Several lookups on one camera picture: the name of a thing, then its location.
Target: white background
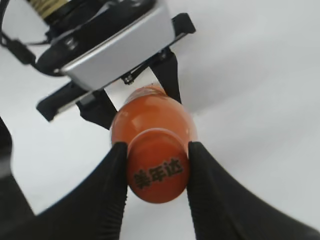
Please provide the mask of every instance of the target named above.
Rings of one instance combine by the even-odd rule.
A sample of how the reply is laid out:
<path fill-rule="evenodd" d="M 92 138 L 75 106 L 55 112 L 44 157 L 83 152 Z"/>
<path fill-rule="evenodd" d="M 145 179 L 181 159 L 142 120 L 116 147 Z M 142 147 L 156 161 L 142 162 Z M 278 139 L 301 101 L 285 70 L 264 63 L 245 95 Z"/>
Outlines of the white background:
<path fill-rule="evenodd" d="M 320 1 L 170 0 L 198 30 L 173 50 L 180 90 L 199 140 L 256 195 L 320 229 Z M 8 34 L 42 40 L 46 27 L 11 0 Z M 154 81 L 107 89 L 117 107 Z M 48 123 L 37 102 L 65 84 L 22 66 L 0 49 L 0 115 L 14 141 L 13 172 L 35 213 L 83 180 L 110 149 L 109 132 L 76 108 Z M 186 194 L 163 205 L 129 193 L 121 239 L 195 239 Z"/>

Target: screw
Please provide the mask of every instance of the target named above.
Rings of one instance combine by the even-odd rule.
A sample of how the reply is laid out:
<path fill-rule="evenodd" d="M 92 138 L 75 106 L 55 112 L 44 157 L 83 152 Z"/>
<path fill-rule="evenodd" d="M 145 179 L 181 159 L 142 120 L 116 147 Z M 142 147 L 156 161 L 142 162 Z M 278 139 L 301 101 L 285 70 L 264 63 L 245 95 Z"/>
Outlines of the screw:
<path fill-rule="evenodd" d="M 78 46 L 78 43 L 73 37 L 68 38 L 64 43 L 70 51 L 74 50 Z"/>
<path fill-rule="evenodd" d="M 167 57 L 166 50 L 162 50 L 159 52 L 160 59 L 163 60 Z"/>
<path fill-rule="evenodd" d="M 129 74 L 128 76 L 126 76 L 126 77 L 124 77 L 123 78 L 123 81 L 124 81 L 124 83 L 125 84 L 132 84 L 133 83 L 133 77 L 132 77 L 132 75 L 131 74 Z"/>
<path fill-rule="evenodd" d="M 132 2 L 131 6 L 136 8 L 136 7 L 139 7 L 142 4 L 143 0 L 131 0 L 131 2 Z"/>

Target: orange bottle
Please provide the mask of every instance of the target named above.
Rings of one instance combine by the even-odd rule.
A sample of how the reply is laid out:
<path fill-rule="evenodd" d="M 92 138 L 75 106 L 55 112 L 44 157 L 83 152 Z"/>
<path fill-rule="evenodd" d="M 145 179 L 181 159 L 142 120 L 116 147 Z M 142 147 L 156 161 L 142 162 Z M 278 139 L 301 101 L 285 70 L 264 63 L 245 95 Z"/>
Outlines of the orange bottle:
<path fill-rule="evenodd" d="M 191 116 L 156 85 L 132 93 L 111 127 L 112 145 L 128 144 L 128 184 L 149 203 L 169 202 L 184 191 L 190 175 L 188 143 L 196 139 Z"/>

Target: cable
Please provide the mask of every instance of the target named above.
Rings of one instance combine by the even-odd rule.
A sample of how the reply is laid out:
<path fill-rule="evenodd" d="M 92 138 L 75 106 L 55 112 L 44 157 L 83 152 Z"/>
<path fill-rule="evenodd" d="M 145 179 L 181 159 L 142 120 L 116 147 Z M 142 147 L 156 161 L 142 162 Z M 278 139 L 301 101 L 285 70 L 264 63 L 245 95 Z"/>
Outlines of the cable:
<path fill-rule="evenodd" d="M 36 42 L 25 42 L 24 44 L 27 46 L 43 46 L 43 45 L 48 45 L 50 42 L 48 39 L 43 40 L 43 41 L 36 41 Z"/>
<path fill-rule="evenodd" d="M 2 34 L 2 24 L 4 22 L 4 16 L 9 4 L 10 0 L 1 0 L 0 1 L 0 44 L 5 46 L 6 44 L 3 43 L 3 34 Z"/>
<path fill-rule="evenodd" d="M 10 0 L 0 1 L 0 45 L 6 47 L 22 64 L 31 65 L 34 69 L 38 70 L 40 73 L 52 76 L 52 77 L 62 77 L 64 76 L 60 72 L 47 72 L 41 69 L 36 63 L 36 56 L 27 48 L 25 44 L 17 39 L 11 40 L 3 31 L 2 24 L 4 21 L 5 12 Z M 40 46 L 48 44 L 49 41 L 45 40 L 42 42 L 31 42 L 29 45 Z"/>

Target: black mount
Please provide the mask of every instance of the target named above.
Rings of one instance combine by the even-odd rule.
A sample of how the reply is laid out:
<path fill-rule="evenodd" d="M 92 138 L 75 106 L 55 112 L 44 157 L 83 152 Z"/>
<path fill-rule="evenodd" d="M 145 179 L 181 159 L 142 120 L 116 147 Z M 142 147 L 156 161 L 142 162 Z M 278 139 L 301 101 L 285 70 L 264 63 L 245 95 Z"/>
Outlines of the black mount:
<path fill-rule="evenodd" d="M 170 50 L 170 46 L 184 36 L 195 33 L 196 29 L 187 13 L 177 15 L 172 19 L 172 23 L 175 29 L 175 40 L 165 49 L 159 51 L 159 53 L 153 55 L 135 69 L 127 72 L 121 78 L 126 84 L 131 84 L 146 68 L 150 67 L 167 95 L 181 103 L 178 62 L 175 54 Z M 78 98 L 86 94 L 88 96 L 76 103 L 81 116 L 85 120 L 109 130 L 117 110 L 104 89 L 88 93 L 71 81 L 42 100 L 38 104 L 37 110 L 48 121 L 52 121 L 61 108 L 77 101 Z"/>

